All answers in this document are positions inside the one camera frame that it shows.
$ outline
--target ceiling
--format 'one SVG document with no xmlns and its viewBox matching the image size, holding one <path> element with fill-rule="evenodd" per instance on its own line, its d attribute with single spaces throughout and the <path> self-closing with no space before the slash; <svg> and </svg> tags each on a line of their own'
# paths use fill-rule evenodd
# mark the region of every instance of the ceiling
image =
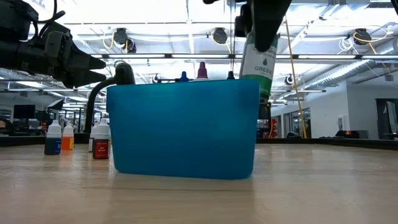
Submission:
<svg viewBox="0 0 398 224">
<path fill-rule="evenodd" d="M 25 1 L 39 12 L 40 20 L 52 16 L 53 0 Z M 240 5 L 231 6 L 230 2 L 221 0 L 205 5 L 200 0 L 58 0 L 58 11 L 64 10 L 66 15 L 57 22 L 67 26 L 76 45 L 89 54 L 123 54 L 116 46 L 107 48 L 111 45 L 113 32 L 121 27 L 127 29 L 129 37 L 136 43 L 138 54 L 242 54 L 245 39 L 233 37 L 234 25 L 231 23 L 239 14 Z M 287 12 L 293 54 L 372 54 L 369 45 L 353 45 L 345 50 L 349 41 L 343 43 L 343 39 L 348 34 L 352 35 L 356 28 L 366 28 L 372 38 L 380 39 L 373 43 L 376 50 L 398 35 L 398 16 L 392 6 L 383 3 L 385 1 L 347 0 L 345 5 L 329 5 L 328 2 L 293 1 Z M 213 41 L 211 33 L 215 27 L 225 28 L 228 36 L 232 37 L 228 39 L 228 46 Z M 30 34 L 33 33 L 34 28 L 31 27 Z M 284 22 L 279 34 L 278 54 L 288 54 Z M 97 72 L 108 77 L 114 75 L 115 61 L 107 59 L 109 66 Z M 138 84 L 151 83 L 156 74 L 164 78 L 178 78 L 182 71 L 186 71 L 188 77 L 195 78 L 200 61 L 194 58 L 126 60 L 132 65 Z M 228 59 L 205 61 L 210 79 L 225 79 L 232 67 Z M 309 82 L 338 64 L 296 63 L 297 80 L 300 83 Z M 236 76 L 240 66 L 240 60 L 233 64 Z M 272 89 L 291 89 L 284 83 L 284 78 L 292 73 L 291 64 L 277 63 L 274 71 Z"/>
</svg>

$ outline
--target wooden table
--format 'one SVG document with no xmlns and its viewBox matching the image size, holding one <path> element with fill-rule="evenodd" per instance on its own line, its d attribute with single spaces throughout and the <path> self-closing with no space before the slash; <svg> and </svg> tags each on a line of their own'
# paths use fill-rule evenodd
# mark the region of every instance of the wooden table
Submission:
<svg viewBox="0 0 398 224">
<path fill-rule="evenodd" d="M 258 145 L 247 180 L 120 174 L 86 145 L 0 148 L 0 223 L 398 223 L 398 152 Z"/>
</svg>

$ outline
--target black hose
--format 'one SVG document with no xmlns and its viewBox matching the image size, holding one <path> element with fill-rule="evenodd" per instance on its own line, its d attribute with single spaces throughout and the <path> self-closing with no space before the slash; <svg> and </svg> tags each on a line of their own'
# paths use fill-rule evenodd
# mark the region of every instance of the black hose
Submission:
<svg viewBox="0 0 398 224">
<path fill-rule="evenodd" d="M 105 81 L 100 82 L 91 91 L 91 93 L 88 97 L 88 102 L 87 102 L 87 114 L 86 114 L 86 123 L 85 123 L 84 133 L 91 133 L 91 126 L 92 126 L 92 120 L 93 120 L 93 115 L 94 115 L 94 103 L 95 103 L 95 98 L 97 97 L 97 94 L 103 88 L 113 85 L 115 83 L 116 82 L 115 82 L 114 78 L 109 78 Z"/>
</svg>

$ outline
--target bottle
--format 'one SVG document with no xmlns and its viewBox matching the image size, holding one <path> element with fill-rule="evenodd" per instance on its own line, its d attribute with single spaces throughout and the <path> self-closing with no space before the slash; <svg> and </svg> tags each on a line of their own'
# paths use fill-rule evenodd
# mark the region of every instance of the bottle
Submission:
<svg viewBox="0 0 398 224">
<path fill-rule="evenodd" d="M 90 140 L 88 141 L 88 152 L 93 152 L 93 141 L 94 136 L 97 130 L 98 123 L 94 124 L 94 127 L 91 129 Z"/>
<path fill-rule="evenodd" d="M 63 129 L 61 149 L 68 151 L 73 150 L 75 147 L 75 134 L 73 127 L 70 123 Z"/>
<path fill-rule="evenodd" d="M 186 72 L 182 72 L 181 73 L 181 78 L 180 78 L 180 82 L 188 82 L 189 79 L 187 77 L 187 73 Z"/>
<path fill-rule="evenodd" d="M 53 120 L 45 137 L 44 154 L 59 155 L 61 153 L 62 131 L 58 120 Z"/>
<path fill-rule="evenodd" d="M 207 80 L 209 80 L 209 78 L 207 76 L 206 63 L 200 62 L 198 69 L 198 77 L 194 81 L 207 81 Z"/>
<path fill-rule="evenodd" d="M 274 76 L 278 36 L 275 36 L 271 47 L 266 52 L 259 52 L 254 46 L 254 36 L 248 33 L 244 58 L 239 78 L 257 80 L 260 83 L 260 97 L 268 102 L 271 95 L 272 77 Z"/>
<path fill-rule="evenodd" d="M 227 80 L 234 80 L 235 79 L 234 72 L 229 71 L 228 72 L 228 77 L 226 79 Z"/>
<path fill-rule="evenodd" d="M 93 159 L 109 159 L 111 148 L 111 129 L 103 118 L 96 128 L 93 141 Z"/>
</svg>

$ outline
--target blue plastic bin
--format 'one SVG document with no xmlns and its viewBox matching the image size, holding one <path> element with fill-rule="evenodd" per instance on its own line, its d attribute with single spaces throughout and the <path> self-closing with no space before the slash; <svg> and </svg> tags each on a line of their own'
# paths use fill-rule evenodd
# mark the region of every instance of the blue plastic bin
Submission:
<svg viewBox="0 0 398 224">
<path fill-rule="evenodd" d="M 112 86 L 107 110 L 122 173 L 244 179 L 253 170 L 253 80 Z"/>
</svg>

